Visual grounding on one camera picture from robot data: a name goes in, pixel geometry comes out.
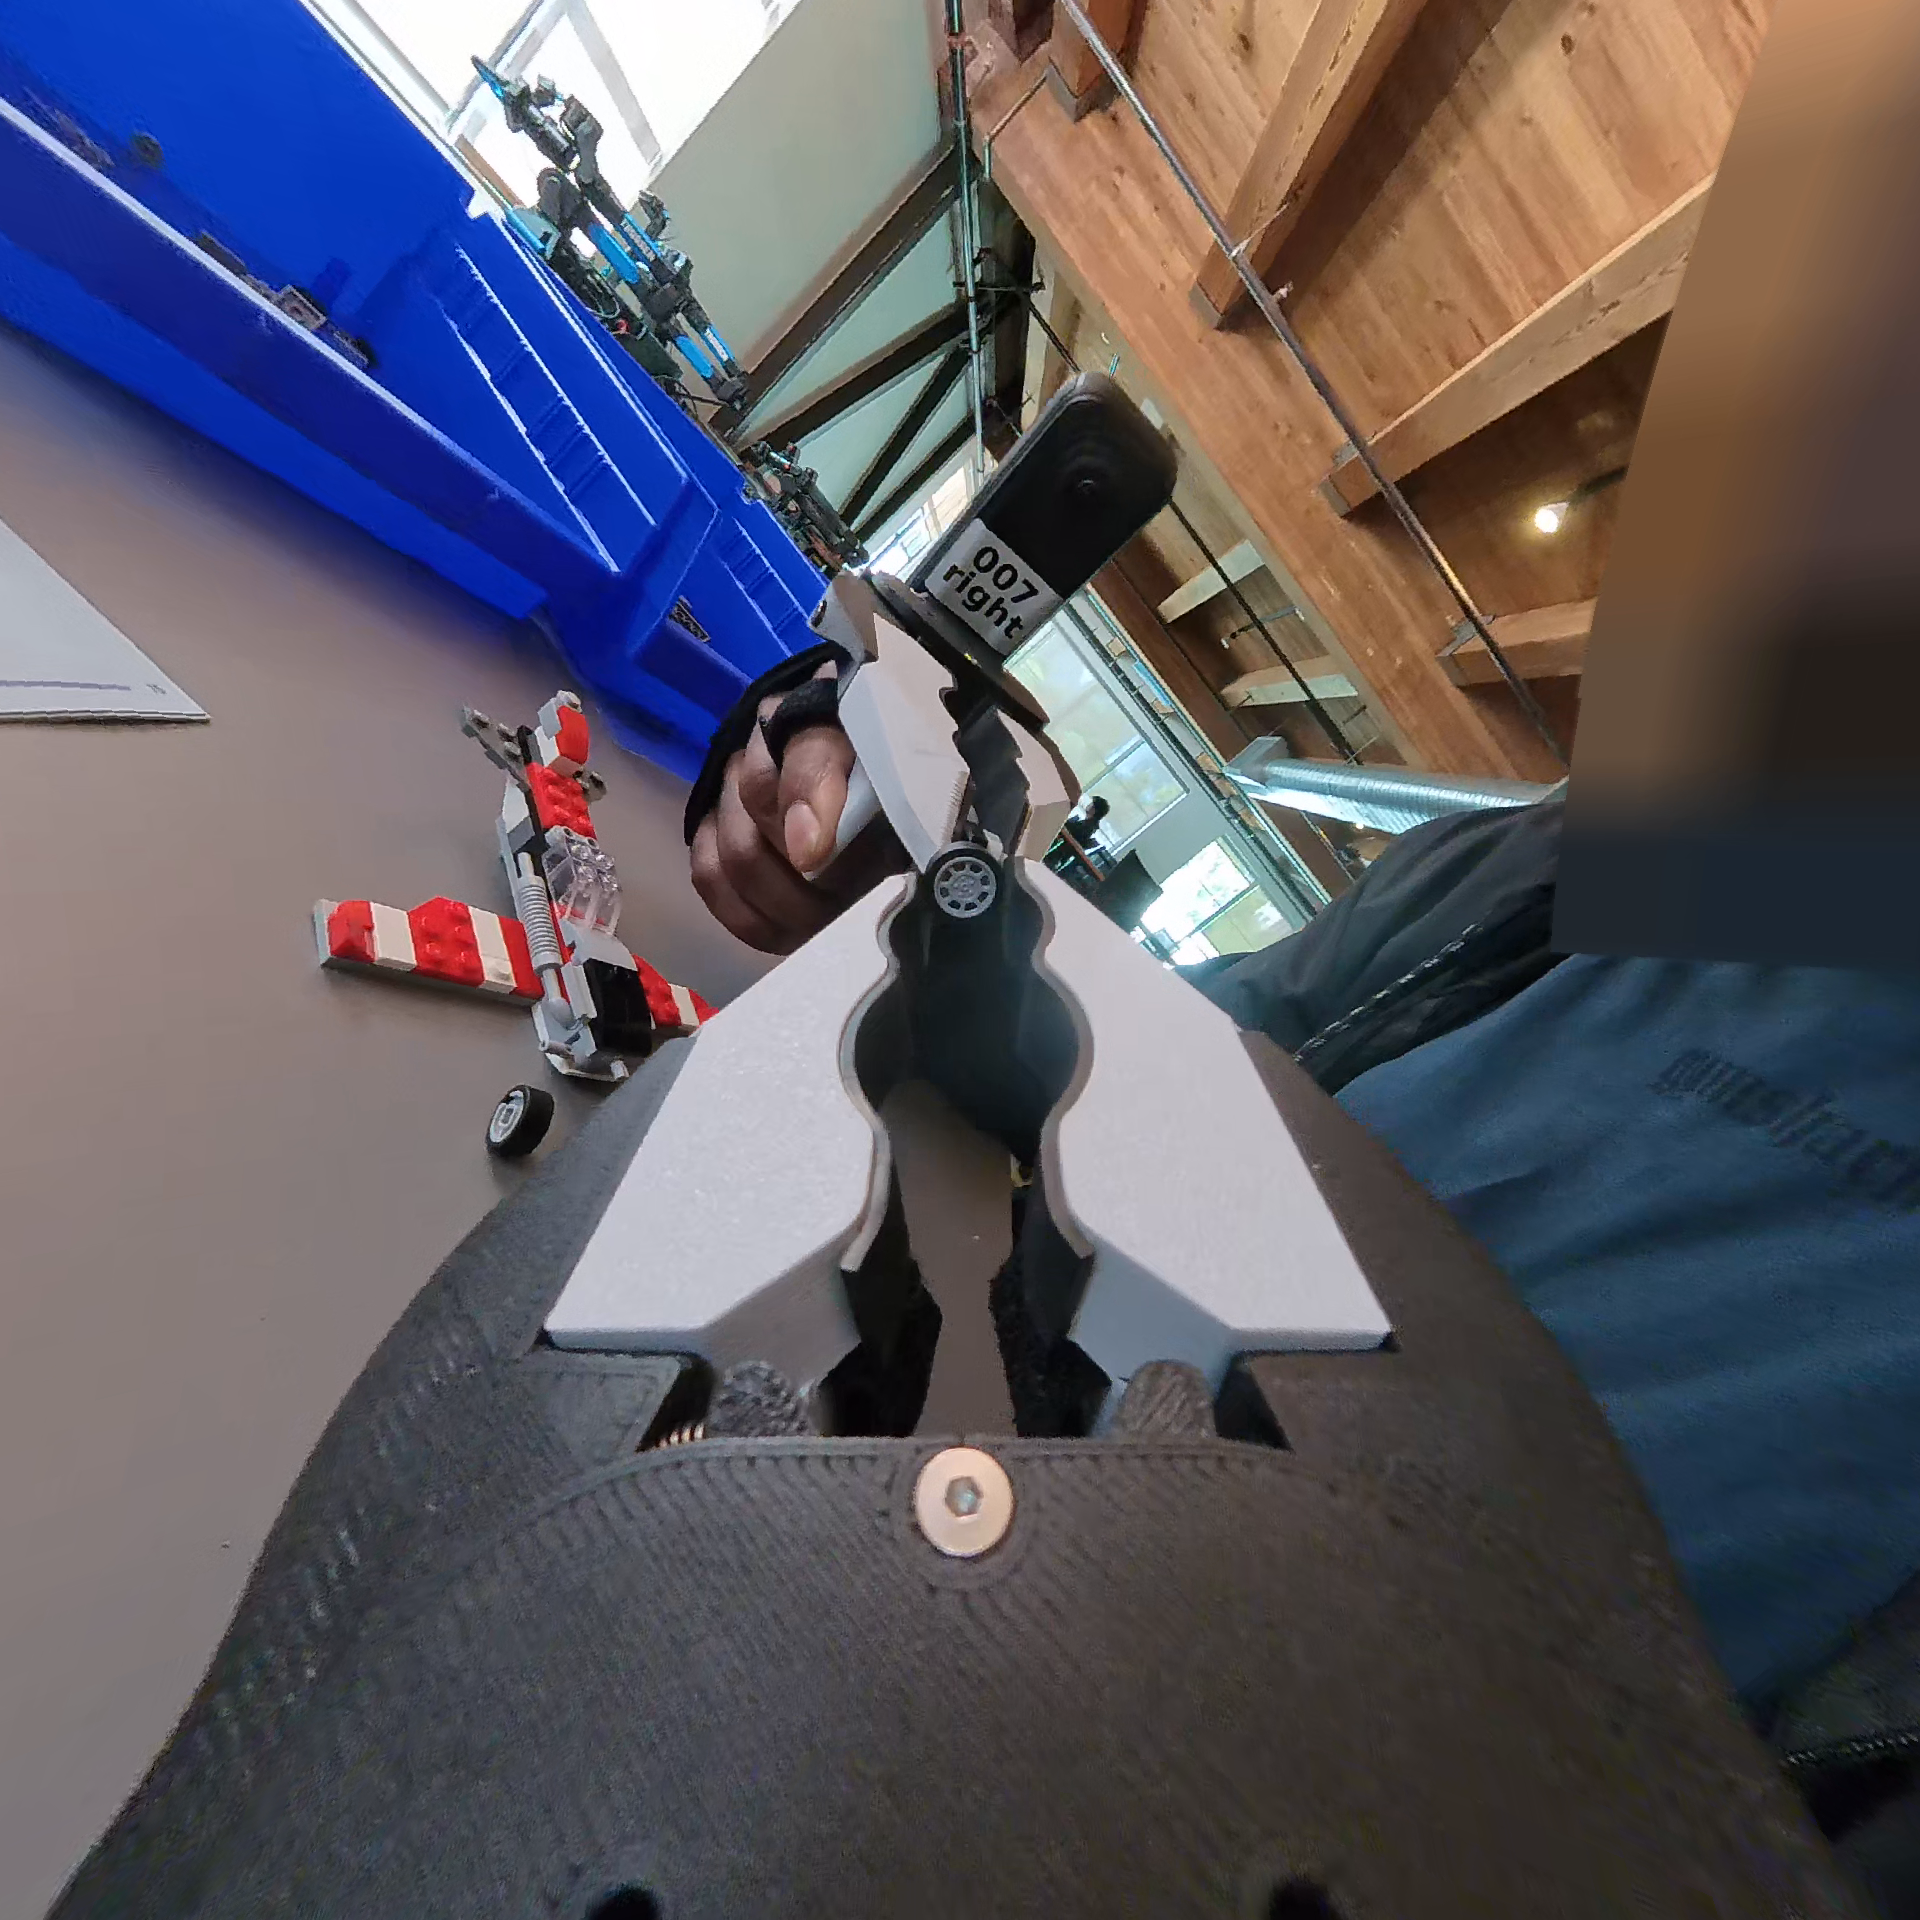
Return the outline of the white instruction booklet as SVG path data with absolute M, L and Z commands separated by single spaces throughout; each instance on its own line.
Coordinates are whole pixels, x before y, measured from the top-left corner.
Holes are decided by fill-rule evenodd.
M 3 525 L 5 725 L 206 725 L 207 714 Z

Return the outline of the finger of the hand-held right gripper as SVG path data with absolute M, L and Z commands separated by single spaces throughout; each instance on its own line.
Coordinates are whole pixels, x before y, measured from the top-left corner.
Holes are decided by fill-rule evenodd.
M 945 701 L 954 671 L 855 572 L 834 579 L 834 644 L 850 657 L 836 682 L 836 725 L 855 755 L 834 852 L 885 821 L 925 874 L 961 838 L 971 780 Z

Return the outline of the grey desk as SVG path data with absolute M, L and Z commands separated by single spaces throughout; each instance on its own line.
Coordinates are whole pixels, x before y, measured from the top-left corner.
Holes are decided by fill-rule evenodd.
M 505 906 L 475 706 L 574 675 L 41 342 L 5 522 L 203 725 L 5 727 L 5 1915 L 44 1915 L 401 1310 L 516 1169 L 529 1017 L 322 970 L 311 907 Z

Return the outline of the person's right hand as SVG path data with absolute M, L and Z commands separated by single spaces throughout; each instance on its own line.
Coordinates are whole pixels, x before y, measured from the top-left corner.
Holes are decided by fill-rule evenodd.
M 687 876 L 711 917 L 757 953 L 783 955 L 834 922 L 858 879 L 825 879 L 849 807 L 855 751 L 829 716 L 783 737 L 767 730 L 794 692 L 766 694 L 737 721 L 687 791 Z

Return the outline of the silver ventilation duct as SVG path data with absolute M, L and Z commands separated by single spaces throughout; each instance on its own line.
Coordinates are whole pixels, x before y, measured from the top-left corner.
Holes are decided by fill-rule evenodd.
M 1237 755 L 1225 778 L 1249 801 L 1372 833 L 1413 833 L 1460 814 L 1523 810 L 1562 801 L 1569 782 L 1429 775 L 1404 766 L 1300 759 L 1262 739 Z

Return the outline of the blue plastic bin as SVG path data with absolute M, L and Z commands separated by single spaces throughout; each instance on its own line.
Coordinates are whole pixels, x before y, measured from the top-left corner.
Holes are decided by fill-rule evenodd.
M 647 554 L 570 643 L 618 740 L 692 778 L 739 697 L 805 652 L 822 573 L 706 437 L 675 445 L 675 487 L 649 484 Z
M 673 601 L 726 508 L 306 4 L 3 4 L 5 310 L 510 612 Z

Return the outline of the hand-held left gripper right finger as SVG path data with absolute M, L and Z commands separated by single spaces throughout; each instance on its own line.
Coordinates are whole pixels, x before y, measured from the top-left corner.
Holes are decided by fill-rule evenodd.
M 1049 871 L 1038 983 L 1073 1023 L 1047 1116 L 1047 1214 L 1089 1262 L 1068 1339 L 1124 1390 L 1151 1363 L 1221 1388 L 1253 1354 L 1374 1354 L 1393 1334 L 1251 1039 Z

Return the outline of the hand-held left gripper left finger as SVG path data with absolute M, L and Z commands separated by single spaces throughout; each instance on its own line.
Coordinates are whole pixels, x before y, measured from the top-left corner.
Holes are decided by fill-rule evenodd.
M 810 1388 L 859 1342 L 846 1273 L 885 1219 L 891 1150 L 855 1069 L 897 981 L 889 877 L 703 1023 L 557 1300 L 574 1354 L 764 1363 Z

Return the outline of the person's legs in jeans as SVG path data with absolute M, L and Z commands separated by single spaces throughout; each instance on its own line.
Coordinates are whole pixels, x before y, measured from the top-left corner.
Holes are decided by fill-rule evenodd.
M 1747 1708 L 1911 1582 L 1914 971 L 1570 957 L 1337 1101 L 1569 1355 Z

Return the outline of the red white toy brick airplane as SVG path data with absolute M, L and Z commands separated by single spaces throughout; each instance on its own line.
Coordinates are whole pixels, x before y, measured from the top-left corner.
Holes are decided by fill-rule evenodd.
M 313 907 L 318 959 L 516 1006 L 550 1073 L 621 1083 L 658 1045 L 694 1035 L 715 1007 L 619 938 L 618 865 L 591 822 L 606 782 L 589 767 L 586 706 L 559 687 L 529 727 L 467 706 L 462 731 L 502 775 L 497 852 L 513 907 L 322 899 Z

